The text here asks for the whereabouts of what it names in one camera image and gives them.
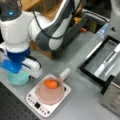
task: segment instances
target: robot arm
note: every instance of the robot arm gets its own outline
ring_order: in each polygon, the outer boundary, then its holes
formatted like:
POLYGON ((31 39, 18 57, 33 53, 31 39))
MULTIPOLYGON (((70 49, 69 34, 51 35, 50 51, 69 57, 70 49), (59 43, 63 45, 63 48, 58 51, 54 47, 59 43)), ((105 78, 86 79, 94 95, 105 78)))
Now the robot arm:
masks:
POLYGON ((63 0, 52 22, 42 15, 35 16, 29 25, 29 35, 43 50, 58 49, 69 29, 81 0, 63 0))
POLYGON ((4 39, 4 43, 0 45, 2 67, 15 73, 22 69, 38 78, 41 75, 41 65, 35 58, 28 57, 30 38, 43 50, 58 49, 80 2, 81 0, 63 0, 53 21, 49 21, 38 12, 21 11, 16 6, 16 0, 0 2, 2 10, 0 25, 4 39))

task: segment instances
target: plastic bottle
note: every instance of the plastic bottle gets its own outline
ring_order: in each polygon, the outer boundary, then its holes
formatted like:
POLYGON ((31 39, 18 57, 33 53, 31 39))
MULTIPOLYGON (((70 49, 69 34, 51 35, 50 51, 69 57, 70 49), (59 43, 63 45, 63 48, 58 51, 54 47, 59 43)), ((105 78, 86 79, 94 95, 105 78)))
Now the plastic bottle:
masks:
POLYGON ((109 25, 109 23, 106 23, 106 24, 97 32, 97 35, 100 36, 102 39, 105 38, 108 25, 109 25))

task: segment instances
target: black mat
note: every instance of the black mat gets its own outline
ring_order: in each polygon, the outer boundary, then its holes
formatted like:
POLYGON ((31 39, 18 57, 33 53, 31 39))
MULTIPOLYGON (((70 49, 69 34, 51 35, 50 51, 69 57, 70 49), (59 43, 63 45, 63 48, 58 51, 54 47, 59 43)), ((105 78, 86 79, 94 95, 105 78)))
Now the black mat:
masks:
POLYGON ((0 83, 0 120, 40 120, 0 83))

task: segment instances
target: electric cord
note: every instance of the electric cord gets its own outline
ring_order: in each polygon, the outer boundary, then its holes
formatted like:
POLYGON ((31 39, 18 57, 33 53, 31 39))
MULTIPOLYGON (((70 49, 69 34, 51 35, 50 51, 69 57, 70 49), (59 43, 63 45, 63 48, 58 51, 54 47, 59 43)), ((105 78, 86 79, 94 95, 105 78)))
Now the electric cord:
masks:
POLYGON ((43 33, 44 35, 46 35, 48 38, 60 39, 60 38, 64 37, 65 34, 67 33, 67 31, 66 31, 63 35, 61 35, 61 36, 59 36, 59 37, 52 37, 52 36, 50 36, 48 33, 46 33, 46 32, 42 29, 42 27, 41 27, 40 24, 38 23, 37 16, 35 15, 35 12, 34 12, 34 11, 33 11, 33 14, 34 14, 34 17, 35 17, 35 20, 36 20, 36 23, 37 23, 38 27, 40 28, 40 30, 42 31, 42 33, 43 33))
POLYGON ((95 15, 95 16, 97 16, 97 17, 101 18, 102 20, 104 20, 104 21, 105 21, 105 23, 108 23, 108 21, 107 21, 105 18, 103 18, 103 17, 101 17, 101 16, 99 16, 99 15, 97 15, 97 14, 95 14, 95 13, 88 12, 88 11, 85 11, 84 13, 88 13, 88 14, 95 15))

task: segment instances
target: gray table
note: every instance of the gray table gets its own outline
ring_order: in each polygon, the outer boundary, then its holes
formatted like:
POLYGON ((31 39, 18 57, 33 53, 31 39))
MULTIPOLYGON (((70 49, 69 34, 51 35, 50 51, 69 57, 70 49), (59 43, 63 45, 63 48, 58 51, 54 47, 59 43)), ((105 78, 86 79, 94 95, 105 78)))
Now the gray table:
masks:
POLYGON ((31 80, 28 84, 17 87, 6 80, 6 71, 0 69, 0 81, 15 94, 29 109, 25 98, 28 92, 48 73, 58 76, 65 68, 71 69, 69 78, 65 83, 72 91, 56 111, 48 118, 41 117, 31 109, 41 120, 119 120, 120 118, 104 108, 100 100, 101 88, 92 82, 87 76, 77 70, 90 51, 101 39, 90 32, 80 34, 67 48, 58 52, 57 58, 51 60, 42 54, 32 51, 43 66, 43 74, 39 79, 31 80))

